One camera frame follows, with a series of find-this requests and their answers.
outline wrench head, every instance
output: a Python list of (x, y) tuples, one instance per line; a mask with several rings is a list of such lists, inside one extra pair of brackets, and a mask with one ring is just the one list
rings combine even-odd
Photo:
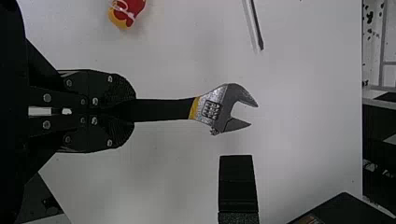
[(223, 84), (199, 97), (194, 119), (211, 126), (213, 135), (246, 128), (250, 123), (231, 117), (236, 102), (259, 106), (242, 86), (235, 83)]

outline white backdrop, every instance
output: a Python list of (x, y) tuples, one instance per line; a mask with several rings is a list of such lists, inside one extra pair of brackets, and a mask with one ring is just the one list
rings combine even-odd
[(58, 69), (117, 72), (140, 98), (237, 82), (253, 125), (212, 137), (192, 121), (137, 124), (128, 143), (58, 154), (40, 171), (72, 223), (217, 223), (219, 156), (252, 154), (262, 223), (347, 190), (361, 196), (361, 1), (257, 0), (253, 51), (241, 0), (148, 0), (129, 32), (106, 0), (20, 0), (26, 33)]

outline screw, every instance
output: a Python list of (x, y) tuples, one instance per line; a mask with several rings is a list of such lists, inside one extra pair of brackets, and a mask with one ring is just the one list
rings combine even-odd
[(50, 129), (50, 121), (46, 120), (43, 122), (43, 129), (48, 130)]
[(108, 147), (113, 146), (113, 141), (111, 141), (111, 139), (108, 139), (108, 140), (107, 140), (107, 146), (108, 146)]
[(43, 96), (43, 100), (44, 102), (49, 103), (52, 100), (52, 97), (48, 93), (46, 93)]
[(72, 86), (73, 86), (72, 80), (67, 79), (67, 80), (66, 80), (66, 86), (67, 86), (67, 87), (72, 87)]
[(98, 118), (97, 118), (97, 117), (93, 117), (93, 118), (92, 118), (91, 124), (92, 124), (92, 125), (98, 124)]
[(67, 135), (67, 136), (64, 138), (64, 142), (65, 142), (66, 144), (69, 144), (69, 143), (72, 142), (72, 138), (71, 138), (70, 136)]
[(93, 104), (93, 105), (98, 105), (98, 104), (99, 104), (98, 98), (96, 98), (96, 97), (93, 98), (93, 99), (92, 99), (92, 104)]

